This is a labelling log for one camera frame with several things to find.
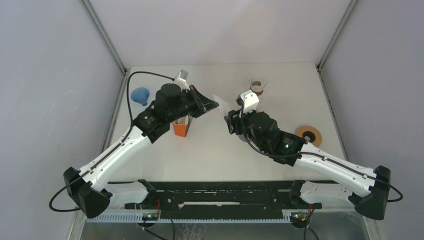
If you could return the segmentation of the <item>right aluminium frame post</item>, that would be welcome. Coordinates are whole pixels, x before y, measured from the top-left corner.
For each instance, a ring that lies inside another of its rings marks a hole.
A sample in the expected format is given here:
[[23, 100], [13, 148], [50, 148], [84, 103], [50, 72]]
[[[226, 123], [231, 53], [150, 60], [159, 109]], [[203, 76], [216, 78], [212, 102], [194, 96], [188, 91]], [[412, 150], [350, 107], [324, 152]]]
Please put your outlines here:
[[331, 52], [333, 51], [334, 47], [337, 44], [338, 39], [342, 35], [346, 25], [348, 24], [348, 21], [350, 20], [352, 14], [354, 13], [358, 3], [360, 0], [350, 0], [349, 4], [347, 5], [342, 18], [340, 19], [339, 23], [337, 24], [337, 27], [332, 34], [332, 37], [330, 38], [329, 43], [327, 44], [318, 64], [316, 65], [316, 69], [318, 72], [321, 72], [324, 68], [326, 62], [328, 61], [328, 58], [330, 57]]

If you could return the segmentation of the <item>left aluminium frame post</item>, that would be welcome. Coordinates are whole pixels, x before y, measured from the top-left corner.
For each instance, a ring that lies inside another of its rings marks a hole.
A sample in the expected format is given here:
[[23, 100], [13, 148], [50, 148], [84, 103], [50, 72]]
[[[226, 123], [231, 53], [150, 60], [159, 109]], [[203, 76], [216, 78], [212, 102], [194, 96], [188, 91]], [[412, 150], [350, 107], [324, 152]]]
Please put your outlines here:
[[127, 73], [127, 69], [119, 56], [117, 49], [115, 48], [110, 36], [108, 35], [106, 28], [104, 27], [99, 15], [97, 14], [93, 4], [90, 0], [80, 0], [79, 1], [86, 12], [88, 18], [92, 22], [95, 30], [99, 34], [102, 42], [104, 43], [106, 49], [110, 53], [112, 59], [114, 60], [115, 64], [117, 65], [119, 71], [125, 75]]

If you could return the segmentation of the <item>clear glass carafe brown band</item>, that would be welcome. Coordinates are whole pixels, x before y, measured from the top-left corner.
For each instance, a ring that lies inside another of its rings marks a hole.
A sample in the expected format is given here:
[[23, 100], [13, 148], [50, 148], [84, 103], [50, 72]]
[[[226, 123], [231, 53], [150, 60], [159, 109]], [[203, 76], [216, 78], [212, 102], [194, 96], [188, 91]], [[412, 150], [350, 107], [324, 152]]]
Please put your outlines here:
[[257, 96], [260, 96], [264, 93], [265, 87], [268, 82], [261, 78], [253, 78], [250, 81], [249, 88], [252, 92], [254, 92]]

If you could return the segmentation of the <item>white paper coffee filter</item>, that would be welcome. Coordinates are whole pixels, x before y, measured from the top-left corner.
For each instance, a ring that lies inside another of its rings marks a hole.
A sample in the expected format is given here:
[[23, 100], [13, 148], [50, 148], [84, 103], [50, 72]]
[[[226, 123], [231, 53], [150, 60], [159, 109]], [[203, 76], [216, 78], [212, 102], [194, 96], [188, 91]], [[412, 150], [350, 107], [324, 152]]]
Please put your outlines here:
[[213, 96], [214, 101], [219, 104], [217, 109], [220, 111], [220, 113], [223, 116], [226, 116], [228, 114], [228, 112], [235, 109], [235, 107], [232, 103], [224, 100], [223, 98], [219, 97], [218, 95], [213, 94], [212, 96]]

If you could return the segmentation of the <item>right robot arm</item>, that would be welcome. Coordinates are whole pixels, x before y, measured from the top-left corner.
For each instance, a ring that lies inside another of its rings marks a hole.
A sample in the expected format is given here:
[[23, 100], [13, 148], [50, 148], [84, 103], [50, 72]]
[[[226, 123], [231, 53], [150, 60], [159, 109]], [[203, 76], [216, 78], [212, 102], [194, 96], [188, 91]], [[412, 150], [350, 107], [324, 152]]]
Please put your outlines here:
[[231, 110], [224, 120], [229, 133], [245, 137], [255, 152], [279, 164], [327, 176], [347, 191], [343, 201], [359, 214], [379, 221], [385, 218], [391, 186], [389, 168], [356, 165], [328, 154], [304, 138], [280, 130], [277, 121], [265, 112]]

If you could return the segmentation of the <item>aluminium frame post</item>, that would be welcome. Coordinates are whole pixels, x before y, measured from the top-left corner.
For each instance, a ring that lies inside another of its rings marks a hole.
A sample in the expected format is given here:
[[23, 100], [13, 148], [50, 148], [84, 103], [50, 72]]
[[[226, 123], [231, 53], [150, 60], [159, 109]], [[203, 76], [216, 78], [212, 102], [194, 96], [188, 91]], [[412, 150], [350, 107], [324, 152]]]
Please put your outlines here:
[[354, 13], [358, 3], [360, 0], [350, 0], [349, 4], [347, 5], [342, 18], [340, 19], [339, 23], [337, 24], [337, 27], [332, 34], [332, 37], [330, 38], [329, 43], [327, 44], [318, 64], [316, 65], [316, 69], [318, 72], [321, 72], [324, 68], [326, 62], [328, 61], [328, 58], [330, 57], [331, 52], [333, 51], [334, 47], [337, 44], [338, 39], [342, 35], [346, 25], [348, 24], [348, 21], [350, 20], [352, 14]]
[[102, 42], [104, 43], [106, 49], [110, 53], [112, 59], [114, 60], [115, 64], [117, 65], [119, 71], [125, 75], [127, 73], [127, 69], [119, 56], [117, 49], [115, 48], [110, 36], [108, 35], [106, 28], [104, 27], [99, 15], [97, 14], [93, 4], [90, 0], [80, 0], [79, 1], [86, 12], [88, 18], [92, 22], [95, 30], [99, 34]]

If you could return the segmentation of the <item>blue ribbed dripper cone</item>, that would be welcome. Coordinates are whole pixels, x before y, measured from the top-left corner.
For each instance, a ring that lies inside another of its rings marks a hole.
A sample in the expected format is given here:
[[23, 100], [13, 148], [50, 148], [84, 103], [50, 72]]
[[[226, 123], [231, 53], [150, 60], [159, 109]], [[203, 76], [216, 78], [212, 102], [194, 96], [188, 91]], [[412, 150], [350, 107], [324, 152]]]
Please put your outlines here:
[[149, 97], [150, 91], [146, 87], [138, 87], [134, 89], [130, 94], [131, 100], [133, 102], [141, 104], [142, 106], [148, 105]]

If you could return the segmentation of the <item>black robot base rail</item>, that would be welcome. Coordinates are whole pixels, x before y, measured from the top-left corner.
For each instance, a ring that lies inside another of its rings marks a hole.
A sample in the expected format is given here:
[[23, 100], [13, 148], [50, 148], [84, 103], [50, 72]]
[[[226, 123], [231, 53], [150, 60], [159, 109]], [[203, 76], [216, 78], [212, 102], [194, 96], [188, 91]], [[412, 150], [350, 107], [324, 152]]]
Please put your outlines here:
[[183, 182], [151, 181], [146, 199], [109, 208], [101, 222], [290, 223], [314, 207], [318, 213], [349, 213], [344, 203], [306, 203], [302, 180]]

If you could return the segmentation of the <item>orange coffee filter box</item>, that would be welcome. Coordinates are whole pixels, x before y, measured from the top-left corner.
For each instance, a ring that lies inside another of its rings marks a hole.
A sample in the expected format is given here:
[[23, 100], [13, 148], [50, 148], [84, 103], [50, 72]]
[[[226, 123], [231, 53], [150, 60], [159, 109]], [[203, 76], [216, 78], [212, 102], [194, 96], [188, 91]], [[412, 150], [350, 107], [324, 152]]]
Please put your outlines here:
[[193, 117], [191, 115], [187, 115], [173, 121], [172, 126], [174, 130], [174, 134], [176, 136], [185, 138], [191, 126], [192, 119]]

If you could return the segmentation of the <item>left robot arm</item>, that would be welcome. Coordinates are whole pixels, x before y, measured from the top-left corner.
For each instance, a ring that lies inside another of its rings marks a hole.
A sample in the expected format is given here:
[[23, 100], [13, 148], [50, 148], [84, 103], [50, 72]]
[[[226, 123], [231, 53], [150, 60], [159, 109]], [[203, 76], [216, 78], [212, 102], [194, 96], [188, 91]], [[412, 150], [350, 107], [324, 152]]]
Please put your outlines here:
[[81, 168], [69, 167], [63, 173], [67, 194], [89, 219], [110, 205], [138, 203], [145, 209], [153, 207], [157, 196], [141, 182], [113, 187], [109, 180], [133, 156], [167, 133], [172, 122], [186, 116], [199, 118], [218, 106], [193, 85], [181, 89], [174, 83], [164, 84], [154, 101], [131, 121], [127, 132], [112, 146]]

